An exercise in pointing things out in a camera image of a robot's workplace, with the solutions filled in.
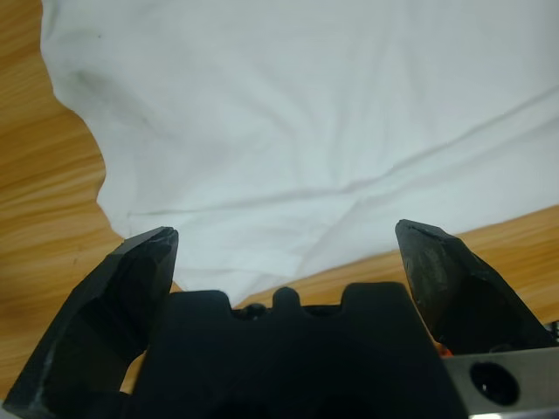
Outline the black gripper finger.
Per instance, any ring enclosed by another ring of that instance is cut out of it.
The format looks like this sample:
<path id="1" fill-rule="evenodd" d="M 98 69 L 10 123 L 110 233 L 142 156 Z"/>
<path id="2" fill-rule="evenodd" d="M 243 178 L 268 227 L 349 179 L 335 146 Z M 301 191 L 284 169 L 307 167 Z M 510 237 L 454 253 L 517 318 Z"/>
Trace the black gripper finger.
<path id="1" fill-rule="evenodd" d="M 552 347 L 550 333 L 504 278 L 439 227 L 395 227 L 406 278 L 432 338 L 454 354 Z"/>
<path id="2" fill-rule="evenodd" d="M 172 285 L 178 233 L 125 240 L 69 294 L 3 402 L 18 418 L 121 418 L 121 384 Z"/>

